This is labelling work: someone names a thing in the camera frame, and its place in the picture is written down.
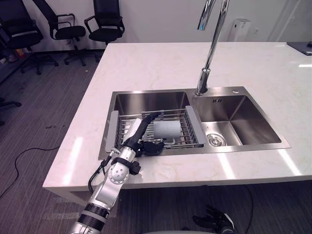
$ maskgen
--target dish drying rack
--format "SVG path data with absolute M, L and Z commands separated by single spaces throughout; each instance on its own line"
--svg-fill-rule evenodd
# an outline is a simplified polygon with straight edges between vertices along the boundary
M 159 110 L 162 114 L 154 121 L 174 121 L 179 120 L 181 125 L 181 135 L 175 138 L 174 144 L 166 144 L 165 149 L 195 148 L 203 147 L 206 142 L 201 125 L 197 120 L 192 106 L 186 106 L 184 109 Z M 125 135 L 136 118 L 143 119 L 147 115 L 157 111 L 147 111 L 136 115 L 119 115 L 119 111 L 112 111 L 106 140 L 105 150 L 110 152 L 111 148 L 120 149 Z M 154 121 L 152 121 L 143 135 L 143 141 L 160 143 L 163 139 L 154 139 Z

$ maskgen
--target office chair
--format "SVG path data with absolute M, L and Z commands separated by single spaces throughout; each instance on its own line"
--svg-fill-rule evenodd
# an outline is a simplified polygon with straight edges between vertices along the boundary
M 120 16 L 118 0 L 93 0 L 94 16 L 85 19 L 84 24 L 90 32 L 91 40 L 102 41 L 107 45 L 109 42 L 122 37 L 125 26 Z M 95 19 L 99 29 L 91 31 L 88 21 Z M 105 26 L 115 26 L 115 28 L 103 28 Z
M 0 107 L 10 106 L 10 105 L 15 105 L 16 107 L 20 107 L 21 106 L 21 103 L 17 102 L 17 101 L 7 101 L 7 102 L 4 102 L 4 101 L 5 101 L 5 99 L 0 98 Z M 0 126 L 2 126 L 4 124 L 5 124 L 5 122 L 0 120 Z
M 25 72 L 26 67 L 35 66 L 37 74 L 40 75 L 40 67 L 43 63 L 53 62 L 55 66 L 59 65 L 50 55 L 39 57 L 31 49 L 31 46 L 43 39 L 43 35 L 36 22 L 30 18 L 22 0 L 0 0 L 0 24 L 0 28 L 8 37 L 4 41 L 7 48 L 27 48 L 32 53 L 21 67 L 22 73 Z
M 43 13 L 44 17 L 48 20 L 50 26 L 50 37 L 54 40 L 64 40 L 69 39 L 70 42 L 73 43 L 75 51 L 70 53 L 67 58 L 64 59 L 64 63 L 66 65 L 69 64 L 68 60 L 74 57 L 78 57 L 81 61 L 81 64 L 85 66 L 85 62 L 83 60 L 83 56 L 87 54 L 93 54 L 96 58 L 96 61 L 99 62 L 99 58 L 96 54 L 84 50 L 79 50 L 75 44 L 74 39 L 76 41 L 80 41 L 79 37 L 83 37 L 86 35 L 86 30 L 82 26 L 75 26 L 75 15 L 70 14 L 63 14 L 63 15 L 56 15 L 52 8 L 48 5 L 45 0 L 33 0 L 39 10 Z M 59 17 L 68 17 L 71 16 L 73 18 L 73 25 L 68 21 L 59 22 Z M 68 27 L 59 28 L 60 24 L 67 23 L 69 24 Z

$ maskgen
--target marble countertop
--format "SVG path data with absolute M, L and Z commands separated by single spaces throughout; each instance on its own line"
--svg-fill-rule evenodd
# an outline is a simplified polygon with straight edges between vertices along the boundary
M 84 191 L 113 91 L 195 88 L 210 43 L 111 43 L 97 67 L 44 182 Z M 312 57 L 277 42 L 220 42 L 209 87 L 244 86 L 289 149 L 138 158 L 125 188 L 312 179 Z M 94 184 L 103 179 L 99 175 Z

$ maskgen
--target sink drain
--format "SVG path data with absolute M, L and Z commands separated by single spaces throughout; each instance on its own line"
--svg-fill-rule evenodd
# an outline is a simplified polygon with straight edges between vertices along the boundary
M 218 134 L 208 134 L 207 135 L 208 142 L 212 146 L 218 147 L 218 146 L 226 146 L 226 142 L 224 138 Z

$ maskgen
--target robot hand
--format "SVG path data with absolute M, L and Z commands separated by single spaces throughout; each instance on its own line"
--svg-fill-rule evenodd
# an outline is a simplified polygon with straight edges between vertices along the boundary
M 234 224 L 231 218 L 223 212 L 211 207 L 206 206 L 206 217 L 193 216 L 193 221 L 200 227 L 209 228 L 219 234 L 237 234 L 234 231 Z

